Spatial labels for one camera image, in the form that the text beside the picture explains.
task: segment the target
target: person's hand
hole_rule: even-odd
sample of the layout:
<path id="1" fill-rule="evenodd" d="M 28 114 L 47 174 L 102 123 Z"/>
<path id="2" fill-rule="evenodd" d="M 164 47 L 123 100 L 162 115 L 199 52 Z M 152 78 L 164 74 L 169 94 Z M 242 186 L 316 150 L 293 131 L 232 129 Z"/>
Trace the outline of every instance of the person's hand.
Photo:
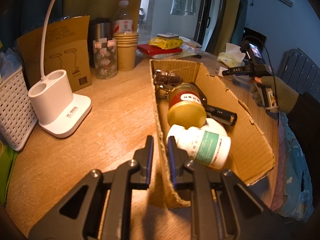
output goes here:
<path id="1" fill-rule="evenodd" d="M 275 83 L 273 76 L 265 76 L 262 78 L 255 77 L 254 80 L 261 85 L 270 87 L 273 94 L 276 95 Z M 298 100 L 299 93 L 294 91 L 286 83 L 284 83 L 280 78 L 276 77 L 276 88 L 277 88 L 277 103 L 279 110 L 288 114 Z M 258 105 L 262 105 L 262 99 L 255 85 L 251 87 L 251 93 L 254 100 L 256 100 Z"/>

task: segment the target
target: blue wall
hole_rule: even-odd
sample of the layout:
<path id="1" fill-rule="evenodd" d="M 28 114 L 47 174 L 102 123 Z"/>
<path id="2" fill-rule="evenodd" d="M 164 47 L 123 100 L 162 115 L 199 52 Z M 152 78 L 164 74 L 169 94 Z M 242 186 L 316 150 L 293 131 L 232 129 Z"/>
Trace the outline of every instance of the blue wall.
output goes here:
<path id="1" fill-rule="evenodd" d="M 266 47 L 275 69 L 282 54 L 302 49 L 320 67 L 320 20 L 308 0 L 294 0 L 293 7 L 279 0 L 248 0 L 247 27 L 266 35 Z"/>

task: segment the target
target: desk lamp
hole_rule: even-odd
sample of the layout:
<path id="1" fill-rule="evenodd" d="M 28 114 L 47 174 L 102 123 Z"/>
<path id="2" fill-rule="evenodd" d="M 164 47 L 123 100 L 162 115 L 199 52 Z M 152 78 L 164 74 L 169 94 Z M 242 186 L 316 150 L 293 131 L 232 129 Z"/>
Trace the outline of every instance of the desk lamp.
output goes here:
<path id="1" fill-rule="evenodd" d="M 89 97 L 72 93 L 64 69 L 44 75 L 45 36 L 54 2 L 51 0 L 44 19 L 40 53 L 41 80 L 29 90 L 28 96 L 42 129 L 57 138 L 65 138 L 76 131 L 92 105 Z"/>

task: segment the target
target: green label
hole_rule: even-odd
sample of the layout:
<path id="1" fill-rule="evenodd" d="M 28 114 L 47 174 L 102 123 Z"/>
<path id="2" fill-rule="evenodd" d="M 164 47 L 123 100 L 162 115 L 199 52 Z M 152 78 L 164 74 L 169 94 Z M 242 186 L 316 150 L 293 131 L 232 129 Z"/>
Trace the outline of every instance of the green label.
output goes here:
<path id="1" fill-rule="evenodd" d="M 218 140 L 218 134 L 205 131 L 196 160 L 203 165 L 209 166 L 216 151 Z"/>

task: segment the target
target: person's arm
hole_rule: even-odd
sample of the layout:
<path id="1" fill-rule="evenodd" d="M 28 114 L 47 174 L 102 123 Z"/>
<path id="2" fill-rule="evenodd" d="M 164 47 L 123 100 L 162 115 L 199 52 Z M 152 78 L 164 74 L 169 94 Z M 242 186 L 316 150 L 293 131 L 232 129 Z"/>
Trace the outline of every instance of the person's arm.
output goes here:
<path id="1" fill-rule="evenodd" d="M 275 92 L 273 77 L 255 78 L 257 83 L 271 87 Z M 313 185 L 313 203 L 320 201 L 320 103 L 309 93 L 300 95 L 276 77 L 279 110 L 288 117 L 288 125 L 296 136 L 308 164 Z M 257 102 L 261 100 L 252 89 Z"/>

